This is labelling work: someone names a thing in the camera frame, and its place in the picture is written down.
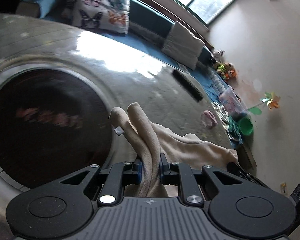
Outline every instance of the beige fleece fabric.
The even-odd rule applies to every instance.
[[[127,113],[114,107],[110,114],[111,124],[124,130],[124,136],[142,159],[141,184],[126,187],[128,195],[139,197],[167,196],[160,184],[160,153],[165,153],[168,162],[187,163],[192,169],[200,170],[211,164],[226,170],[229,162],[238,163],[236,150],[227,150],[210,142],[201,141],[195,134],[179,136],[160,124],[149,121],[138,103],[128,106]],[[168,195],[177,195],[177,187],[166,187]]]

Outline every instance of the electrical outlet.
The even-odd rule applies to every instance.
[[[287,184],[285,181],[280,183],[280,191],[281,191],[282,195],[285,195],[285,196],[288,195]]]

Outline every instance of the gray cushion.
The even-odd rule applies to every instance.
[[[194,70],[203,45],[202,40],[176,21],[163,44],[162,52]]]

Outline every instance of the toy pile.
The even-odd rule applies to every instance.
[[[233,64],[224,63],[222,60],[222,56],[224,51],[221,49],[215,50],[213,52],[213,60],[212,64],[217,73],[221,76],[221,78],[227,82],[231,78],[235,78],[237,76],[237,71],[235,70]]]

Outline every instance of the green toy bucket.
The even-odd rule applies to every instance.
[[[251,135],[253,132],[253,124],[248,117],[243,117],[238,121],[238,127],[243,135]]]

